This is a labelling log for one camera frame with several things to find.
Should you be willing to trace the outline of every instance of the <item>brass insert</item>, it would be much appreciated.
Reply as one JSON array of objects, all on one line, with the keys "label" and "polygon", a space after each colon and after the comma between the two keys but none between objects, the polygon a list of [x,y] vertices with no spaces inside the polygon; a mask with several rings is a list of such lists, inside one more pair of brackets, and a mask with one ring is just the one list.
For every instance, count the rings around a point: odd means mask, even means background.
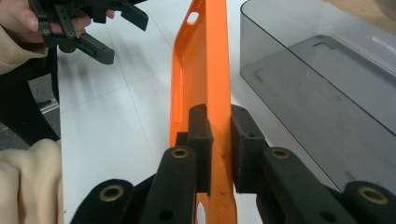
[{"label": "brass insert", "polygon": [[172,156],[175,158],[178,158],[178,159],[185,158],[188,155],[189,155],[189,151],[187,151],[186,149],[183,149],[183,148],[175,149],[172,152]]},{"label": "brass insert", "polygon": [[121,185],[110,185],[102,189],[99,194],[100,200],[109,203],[114,202],[122,196],[124,189]]},{"label": "brass insert", "polygon": [[285,160],[289,157],[289,152],[281,148],[273,149],[271,153],[274,157],[281,160]]},{"label": "brass insert", "polygon": [[371,203],[387,204],[389,202],[388,198],[383,193],[370,187],[359,188],[359,194]]}]

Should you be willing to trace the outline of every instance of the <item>orange plastic part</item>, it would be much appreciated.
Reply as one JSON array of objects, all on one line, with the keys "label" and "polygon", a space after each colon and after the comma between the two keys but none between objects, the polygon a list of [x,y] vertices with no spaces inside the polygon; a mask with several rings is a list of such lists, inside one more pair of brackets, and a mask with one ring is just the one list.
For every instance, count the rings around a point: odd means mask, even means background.
[{"label": "orange plastic part", "polygon": [[178,132],[188,131],[189,109],[195,105],[206,104],[214,137],[211,195],[197,195],[208,224],[237,223],[227,37],[225,0],[193,0],[177,34],[172,58],[171,147]]}]

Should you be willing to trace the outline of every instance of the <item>beige sleeve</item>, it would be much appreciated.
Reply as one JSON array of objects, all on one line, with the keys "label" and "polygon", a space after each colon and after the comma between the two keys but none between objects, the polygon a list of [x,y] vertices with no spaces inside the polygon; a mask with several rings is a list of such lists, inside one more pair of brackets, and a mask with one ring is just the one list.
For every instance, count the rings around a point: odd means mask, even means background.
[{"label": "beige sleeve", "polygon": [[22,49],[0,26],[0,75],[12,71],[29,59],[47,56],[47,51],[48,49],[44,46],[31,51]]},{"label": "beige sleeve", "polygon": [[64,223],[59,144],[0,151],[0,223]]}]

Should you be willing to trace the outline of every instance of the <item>person's hand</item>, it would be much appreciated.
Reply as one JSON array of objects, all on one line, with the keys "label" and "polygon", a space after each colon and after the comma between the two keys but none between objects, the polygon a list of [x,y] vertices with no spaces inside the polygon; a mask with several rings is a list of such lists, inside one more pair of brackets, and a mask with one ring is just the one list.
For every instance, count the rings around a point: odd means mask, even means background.
[{"label": "person's hand", "polygon": [[[108,10],[107,16],[114,18],[114,11]],[[91,18],[79,12],[72,20],[78,35],[85,32],[85,27],[91,24]],[[18,44],[42,43],[43,38],[38,31],[38,19],[29,8],[28,0],[0,0],[0,25]],[[61,33],[59,23],[51,22],[53,33]]]}]

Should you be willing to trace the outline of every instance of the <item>white table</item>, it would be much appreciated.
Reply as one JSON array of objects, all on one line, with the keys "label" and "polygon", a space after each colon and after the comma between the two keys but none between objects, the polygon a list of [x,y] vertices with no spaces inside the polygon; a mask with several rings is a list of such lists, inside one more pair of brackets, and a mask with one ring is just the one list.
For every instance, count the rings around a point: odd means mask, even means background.
[{"label": "white table", "polygon": [[[232,101],[248,109],[272,145],[294,149],[317,170],[252,89],[239,76],[240,6],[228,1]],[[168,148],[172,47],[191,1],[149,0],[143,32],[120,13],[88,33],[116,51],[103,65],[76,51],[59,53],[64,172],[64,218],[99,183],[119,178],[138,184],[157,171]],[[326,177],[317,172],[323,181]],[[239,223],[262,223],[254,195],[235,195]]]}]

